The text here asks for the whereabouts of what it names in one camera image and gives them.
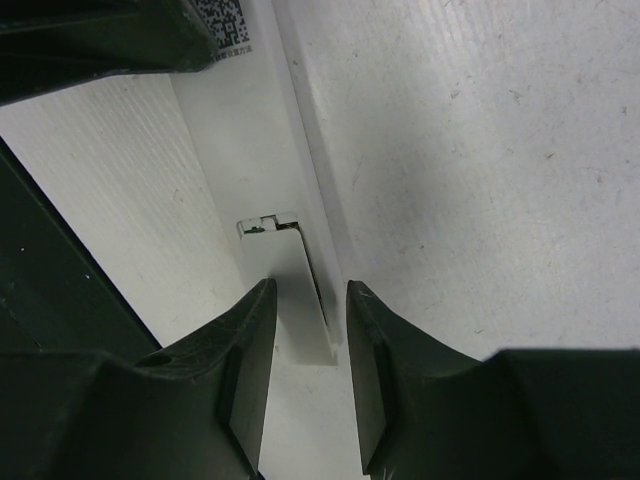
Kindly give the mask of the slim white remote control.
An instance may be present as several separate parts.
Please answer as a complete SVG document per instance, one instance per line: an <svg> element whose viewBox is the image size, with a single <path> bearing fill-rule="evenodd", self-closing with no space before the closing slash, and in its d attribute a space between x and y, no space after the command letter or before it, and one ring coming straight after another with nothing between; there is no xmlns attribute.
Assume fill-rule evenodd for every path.
<svg viewBox="0 0 640 480"><path fill-rule="evenodd" d="M212 66L171 82L243 281L237 223L290 212L304 234L330 340L343 340L342 277L276 15L269 1L199 1Z"/></svg>

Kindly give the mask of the white battery cover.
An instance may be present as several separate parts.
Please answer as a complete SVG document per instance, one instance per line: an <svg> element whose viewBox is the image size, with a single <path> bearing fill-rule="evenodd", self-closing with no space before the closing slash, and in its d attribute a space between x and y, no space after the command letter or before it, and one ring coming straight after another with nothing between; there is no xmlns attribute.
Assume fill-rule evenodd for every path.
<svg viewBox="0 0 640 480"><path fill-rule="evenodd" d="M247 278L276 282L275 346L292 364L333 365L323 300L296 215L249 218L239 221L237 228Z"/></svg>

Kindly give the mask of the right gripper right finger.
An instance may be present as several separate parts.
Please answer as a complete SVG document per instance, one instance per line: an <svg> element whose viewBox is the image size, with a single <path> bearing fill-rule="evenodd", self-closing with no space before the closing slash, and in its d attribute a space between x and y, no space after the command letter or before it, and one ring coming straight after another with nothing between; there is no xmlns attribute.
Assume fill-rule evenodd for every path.
<svg viewBox="0 0 640 480"><path fill-rule="evenodd" d="M639 354L506 349L476 360L346 292L363 472L373 479L635 479Z"/></svg>

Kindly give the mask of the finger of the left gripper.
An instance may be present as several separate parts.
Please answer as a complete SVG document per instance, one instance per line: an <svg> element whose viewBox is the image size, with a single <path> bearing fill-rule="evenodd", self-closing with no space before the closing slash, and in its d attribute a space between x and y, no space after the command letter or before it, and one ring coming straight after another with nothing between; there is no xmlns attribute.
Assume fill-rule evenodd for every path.
<svg viewBox="0 0 640 480"><path fill-rule="evenodd" d="M191 1L4 1L1 102L115 75L198 72L218 43Z"/></svg>
<svg viewBox="0 0 640 480"><path fill-rule="evenodd" d="M140 317L21 164L1 146L1 348L160 348Z"/></svg>

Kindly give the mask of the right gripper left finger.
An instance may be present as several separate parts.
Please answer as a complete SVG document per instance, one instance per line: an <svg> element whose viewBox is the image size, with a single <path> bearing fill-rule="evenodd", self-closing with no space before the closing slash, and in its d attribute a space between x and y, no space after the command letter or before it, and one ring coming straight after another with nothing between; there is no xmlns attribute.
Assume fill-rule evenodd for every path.
<svg viewBox="0 0 640 480"><path fill-rule="evenodd" d="M277 285L136 364L101 352L1 357L5 479L256 479Z"/></svg>

